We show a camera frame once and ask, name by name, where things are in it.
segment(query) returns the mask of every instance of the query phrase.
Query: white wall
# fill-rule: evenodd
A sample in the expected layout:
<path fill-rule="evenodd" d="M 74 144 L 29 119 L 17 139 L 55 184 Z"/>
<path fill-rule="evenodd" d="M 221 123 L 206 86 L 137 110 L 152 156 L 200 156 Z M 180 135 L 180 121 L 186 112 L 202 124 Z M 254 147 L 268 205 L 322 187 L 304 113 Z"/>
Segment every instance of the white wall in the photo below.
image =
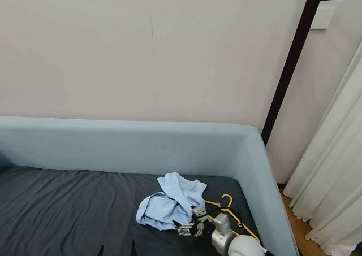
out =
<path fill-rule="evenodd" d="M 0 115 L 261 129 L 304 2 L 0 0 Z M 278 181 L 357 47 L 356 7 L 338 6 L 330 29 L 307 41 L 268 145 Z"/>
<path fill-rule="evenodd" d="M 321 5 L 335 7 L 330 27 L 309 32 L 267 145 L 279 183 L 298 165 L 362 41 L 362 0 Z"/>

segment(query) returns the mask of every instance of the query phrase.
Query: white curtain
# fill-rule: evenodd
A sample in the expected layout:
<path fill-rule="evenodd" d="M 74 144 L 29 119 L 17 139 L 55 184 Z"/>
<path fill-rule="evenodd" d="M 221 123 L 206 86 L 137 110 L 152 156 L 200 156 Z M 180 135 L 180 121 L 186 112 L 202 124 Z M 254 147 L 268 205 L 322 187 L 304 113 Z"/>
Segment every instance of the white curtain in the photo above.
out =
<path fill-rule="evenodd" d="M 362 242 L 362 44 L 283 193 L 327 255 Z"/>

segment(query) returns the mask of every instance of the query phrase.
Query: mattress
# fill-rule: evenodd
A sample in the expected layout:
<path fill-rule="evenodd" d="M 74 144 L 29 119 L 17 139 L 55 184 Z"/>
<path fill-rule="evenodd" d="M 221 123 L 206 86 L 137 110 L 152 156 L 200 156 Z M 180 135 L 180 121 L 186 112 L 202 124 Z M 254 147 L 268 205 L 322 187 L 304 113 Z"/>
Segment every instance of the mattress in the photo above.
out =
<path fill-rule="evenodd" d="M 86 170 L 0 168 L 1 255 L 218 255 L 210 240 L 179 237 L 139 225 L 139 203 L 161 190 L 157 175 Z M 259 236 L 238 182 L 229 177 L 182 175 L 208 185 L 204 199 L 227 205 Z M 231 228 L 242 229 L 231 219 Z"/>

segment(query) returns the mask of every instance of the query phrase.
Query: crumpled cloth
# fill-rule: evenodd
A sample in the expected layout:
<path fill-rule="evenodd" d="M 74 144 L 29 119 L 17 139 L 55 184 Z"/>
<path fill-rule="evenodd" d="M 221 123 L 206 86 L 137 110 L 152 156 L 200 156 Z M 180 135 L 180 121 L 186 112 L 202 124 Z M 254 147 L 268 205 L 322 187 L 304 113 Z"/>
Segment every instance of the crumpled cloth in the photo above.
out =
<path fill-rule="evenodd" d="M 178 173 L 167 173 L 159 177 L 163 192 L 145 198 L 137 210 L 136 221 L 151 225 L 160 231 L 176 229 L 174 221 L 181 225 L 192 220 L 192 206 L 205 206 L 202 193 L 207 185 L 198 180 L 189 181 Z"/>

